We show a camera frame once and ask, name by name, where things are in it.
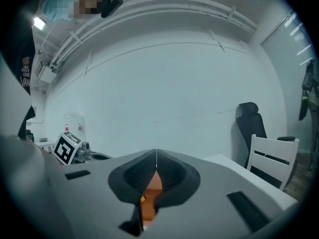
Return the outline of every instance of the white chair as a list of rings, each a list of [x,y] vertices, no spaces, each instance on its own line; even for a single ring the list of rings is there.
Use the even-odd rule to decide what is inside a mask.
[[[256,137],[256,135],[253,134],[251,136],[251,148],[247,170],[250,171],[253,166],[276,178],[281,181],[279,189],[283,190],[296,159],[298,144],[298,139],[295,139],[293,142],[279,141]],[[255,151],[264,153],[265,155],[262,156]]]

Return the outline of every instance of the white wall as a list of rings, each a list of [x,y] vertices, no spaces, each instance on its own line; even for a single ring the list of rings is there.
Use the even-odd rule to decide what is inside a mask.
[[[260,61],[260,69],[265,81],[267,81],[266,84],[270,86],[269,91],[274,97],[268,109],[266,111],[260,110],[259,113],[263,117],[267,137],[277,139],[280,136],[287,136],[286,107],[276,71],[260,44],[284,19],[290,7],[284,0],[269,0],[268,4],[261,17],[261,21],[258,22],[258,29],[251,39],[249,47],[251,52]]]
[[[312,128],[310,112],[299,121],[299,112],[302,99],[302,82],[306,73],[307,64],[302,64],[309,57],[297,56],[301,51],[294,38],[290,36],[298,25],[292,22],[289,26],[282,26],[263,47],[272,61],[278,79],[281,83],[286,112],[288,135],[299,139],[299,151],[310,153]]]
[[[199,158],[223,153],[243,164],[239,103],[258,103],[271,135],[287,126],[285,113],[273,115],[273,102],[284,111],[281,93],[271,90],[276,75],[263,72],[239,36],[247,38],[236,26],[189,14],[147,16],[100,33],[71,55],[47,92],[48,137],[56,139],[64,114],[74,111],[84,116],[94,151],[114,157],[149,148]]]
[[[45,102],[45,95],[41,91],[30,90],[32,98],[32,106],[36,107],[36,116],[27,120],[26,129],[31,130],[34,136],[34,141],[39,141],[41,137],[45,136],[45,129],[43,128],[43,109]]]

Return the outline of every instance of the black office chair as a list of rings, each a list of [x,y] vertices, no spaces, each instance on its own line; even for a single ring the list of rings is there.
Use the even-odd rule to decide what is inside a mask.
[[[33,137],[33,133],[31,133],[31,130],[26,129],[26,130],[25,130],[25,135],[26,135],[26,137],[28,137],[31,141],[34,142],[34,137]]]
[[[122,4],[123,0],[102,0],[101,17],[106,18],[111,16]]]
[[[239,107],[241,108],[242,116],[238,117],[236,119],[236,122],[245,139],[245,142],[248,148],[248,158],[245,162],[245,168],[247,168],[249,153],[250,153],[250,146],[251,146],[251,136],[255,134],[257,137],[267,138],[267,135],[265,132],[263,118],[258,113],[258,106],[253,102],[248,102],[248,103],[239,104]],[[295,139],[296,138],[293,136],[277,138],[277,140],[279,141],[294,141]],[[265,155],[258,151],[255,151],[255,152],[260,155]]]

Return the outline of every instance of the black t-shirt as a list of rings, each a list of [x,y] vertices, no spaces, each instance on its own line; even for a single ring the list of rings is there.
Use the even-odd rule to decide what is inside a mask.
[[[1,47],[7,65],[29,95],[31,69],[35,56],[32,26],[38,4],[39,0],[28,0],[21,8],[16,14],[9,31],[4,35],[4,42]],[[25,127],[26,120],[33,117],[35,117],[34,109],[30,107],[22,127]]]

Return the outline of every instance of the black rubber pad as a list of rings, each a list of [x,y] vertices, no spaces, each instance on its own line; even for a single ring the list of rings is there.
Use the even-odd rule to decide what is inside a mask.
[[[156,149],[115,168],[109,175],[109,186],[125,203],[141,203],[141,196],[156,171]]]
[[[155,210],[185,203],[198,189],[200,176],[189,164],[158,149],[157,172],[163,193],[155,199]]]
[[[74,172],[74,173],[65,174],[65,177],[68,180],[73,180],[73,179],[76,179],[76,178],[79,178],[79,177],[83,177],[83,176],[89,175],[89,174],[91,174],[89,171],[82,170],[82,171],[78,171],[78,172]]]
[[[252,232],[255,232],[269,223],[268,218],[242,192],[227,195],[242,219]]]
[[[278,189],[281,186],[282,182],[280,180],[276,179],[275,177],[271,176],[270,174],[265,173],[264,171],[254,167],[254,166],[250,167],[250,172],[257,175],[259,178],[262,178],[264,181],[267,181],[268,183],[270,183],[271,185],[273,185],[274,187],[276,187]]]

